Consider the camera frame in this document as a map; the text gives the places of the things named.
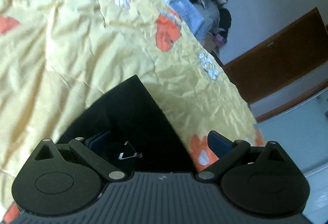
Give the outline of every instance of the silver screw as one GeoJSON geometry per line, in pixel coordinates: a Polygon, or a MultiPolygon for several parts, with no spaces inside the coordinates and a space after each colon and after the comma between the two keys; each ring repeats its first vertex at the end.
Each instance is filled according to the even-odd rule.
{"type": "Polygon", "coordinates": [[[112,171],[111,173],[108,174],[108,177],[113,180],[120,180],[125,177],[125,174],[122,171],[112,171]]]}
{"type": "Polygon", "coordinates": [[[214,173],[210,171],[202,171],[198,174],[198,177],[203,180],[210,180],[214,178],[214,173]]]}

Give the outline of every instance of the wooden door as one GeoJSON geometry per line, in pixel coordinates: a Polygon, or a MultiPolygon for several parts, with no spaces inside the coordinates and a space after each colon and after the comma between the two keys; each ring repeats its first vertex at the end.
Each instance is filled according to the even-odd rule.
{"type": "Polygon", "coordinates": [[[242,98],[254,103],[328,60],[328,33],[317,8],[224,66],[242,98]]]}

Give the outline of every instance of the gray ribbed panel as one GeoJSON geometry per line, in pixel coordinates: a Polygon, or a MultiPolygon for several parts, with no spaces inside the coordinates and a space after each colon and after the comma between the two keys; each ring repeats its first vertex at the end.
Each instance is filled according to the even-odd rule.
{"type": "Polygon", "coordinates": [[[309,224],[302,215],[265,220],[230,206],[214,184],[188,173],[135,173],[111,183],[89,208],[66,217],[22,213],[13,224],[309,224]]]}

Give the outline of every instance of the bed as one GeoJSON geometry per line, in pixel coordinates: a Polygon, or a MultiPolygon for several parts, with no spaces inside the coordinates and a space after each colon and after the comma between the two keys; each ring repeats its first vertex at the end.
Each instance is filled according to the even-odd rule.
{"type": "Polygon", "coordinates": [[[0,0],[0,219],[38,142],[133,75],[199,170],[216,160],[210,130],[263,143],[237,88],[163,0],[0,0]]]}

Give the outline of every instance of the triangular cutout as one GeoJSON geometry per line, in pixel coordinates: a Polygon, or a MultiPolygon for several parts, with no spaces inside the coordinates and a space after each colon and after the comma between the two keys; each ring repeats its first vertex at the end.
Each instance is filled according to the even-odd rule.
{"type": "Polygon", "coordinates": [[[282,157],[282,155],[276,149],[273,149],[271,151],[268,159],[269,160],[274,160],[274,161],[286,162],[286,160],[282,157]]]}
{"type": "Polygon", "coordinates": [[[47,160],[50,158],[53,158],[53,154],[50,151],[50,148],[48,145],[44,145],[38,155],[36,156],[35,160],[47,160]]]}

